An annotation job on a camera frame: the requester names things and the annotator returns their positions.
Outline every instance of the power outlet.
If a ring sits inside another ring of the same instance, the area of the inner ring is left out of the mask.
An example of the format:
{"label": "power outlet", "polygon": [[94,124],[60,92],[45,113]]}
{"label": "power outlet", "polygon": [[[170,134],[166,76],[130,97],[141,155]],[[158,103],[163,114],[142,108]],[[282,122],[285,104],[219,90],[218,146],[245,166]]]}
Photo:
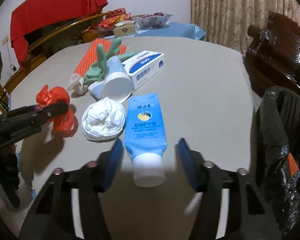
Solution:
{"label": "power outlet", "polygon": [[8,40],[9,40],[9,35],[5,36],[5,38],[2,40],[2,46],[6,44]]}

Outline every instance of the blue tablecloth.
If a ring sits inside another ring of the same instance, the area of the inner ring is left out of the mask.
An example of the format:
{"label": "blue tablecloth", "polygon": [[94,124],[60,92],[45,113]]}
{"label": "blue tablecloth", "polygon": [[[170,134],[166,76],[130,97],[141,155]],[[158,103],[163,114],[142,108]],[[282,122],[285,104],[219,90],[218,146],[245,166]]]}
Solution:
{"label": "blue tablecloth", "polygon": [[[163,36],[163,37],[186,37],[193,40],[200,40],[205,35],[206,32],[195,24],[169,22],[165,25],[165,28],[162,29],[139,30],[137,34],[123,36],[123,37]],[[113,38],[114,35],[105,37],[104,39],[113,39]]]}

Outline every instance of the brown patterned curtain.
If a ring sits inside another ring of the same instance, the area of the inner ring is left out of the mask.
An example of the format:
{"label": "brown patterned curtain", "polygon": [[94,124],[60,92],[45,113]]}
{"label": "brown patterned curtain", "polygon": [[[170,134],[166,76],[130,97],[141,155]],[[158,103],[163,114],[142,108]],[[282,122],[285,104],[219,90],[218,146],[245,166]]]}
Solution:
{"label": "brown patterned curtain", "polygon": [[245,55],[252,41],[247,35],[249,25],[266,27],[269,10],[300,24],[296,0],[191,0],[191,23],[207,31],[207,41]]}

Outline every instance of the blue and white paper cup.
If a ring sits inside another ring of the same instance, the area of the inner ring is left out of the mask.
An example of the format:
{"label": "blue and white paper cup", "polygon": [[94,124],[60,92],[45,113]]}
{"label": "blue and white paper cup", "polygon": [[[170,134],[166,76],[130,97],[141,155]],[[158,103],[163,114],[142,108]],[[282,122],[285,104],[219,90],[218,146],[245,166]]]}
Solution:
{"label": "blue and white paper cup", "polygon": [[107,68],[108,73],[105,80],[91,84],[89,92],[98,100],[108,97],[119,103],[123,103],[132,93],[132,80],[118,56],[108,59]]}

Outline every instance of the white box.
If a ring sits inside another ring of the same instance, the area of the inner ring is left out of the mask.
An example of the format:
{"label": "white box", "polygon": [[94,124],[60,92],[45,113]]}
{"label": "white box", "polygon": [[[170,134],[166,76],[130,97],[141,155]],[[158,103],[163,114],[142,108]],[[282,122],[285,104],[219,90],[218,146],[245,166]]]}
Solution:
{"label": "white box", "polygon": [[123,66],[137,90],[164,67],[164,53],[144,50],[124,61]]}

